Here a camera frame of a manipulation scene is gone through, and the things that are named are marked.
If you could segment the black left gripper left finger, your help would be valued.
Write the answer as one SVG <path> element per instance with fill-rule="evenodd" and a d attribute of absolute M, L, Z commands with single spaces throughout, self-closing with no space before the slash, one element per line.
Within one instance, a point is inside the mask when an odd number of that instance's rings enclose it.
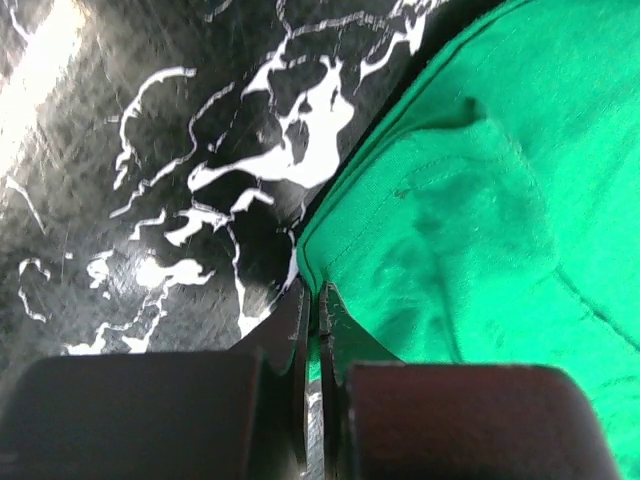
<path fill-rule="evenodd" d="M 310 294 L 226 351 L 51 357 L 1 418 L 5 479 L 297 479 Z"/>

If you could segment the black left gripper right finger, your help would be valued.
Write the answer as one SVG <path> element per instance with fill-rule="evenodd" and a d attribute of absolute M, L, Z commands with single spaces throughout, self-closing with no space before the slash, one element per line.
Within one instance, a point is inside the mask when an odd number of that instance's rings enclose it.
<path fill-rule="evenodd" d="M 584 393 L 540 365 L 408 364 L 319 294 L 329 479 L 616 479 Z"/>

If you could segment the green t shirt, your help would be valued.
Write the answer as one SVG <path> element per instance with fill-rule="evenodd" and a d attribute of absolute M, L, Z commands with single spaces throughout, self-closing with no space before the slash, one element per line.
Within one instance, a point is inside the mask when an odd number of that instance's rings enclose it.
<path fill-rule="evenodd" d="M 439 51 L 297 247 L 406 362 L 564 369 L 639 475 L 639 5 L 507 1 Z"/>

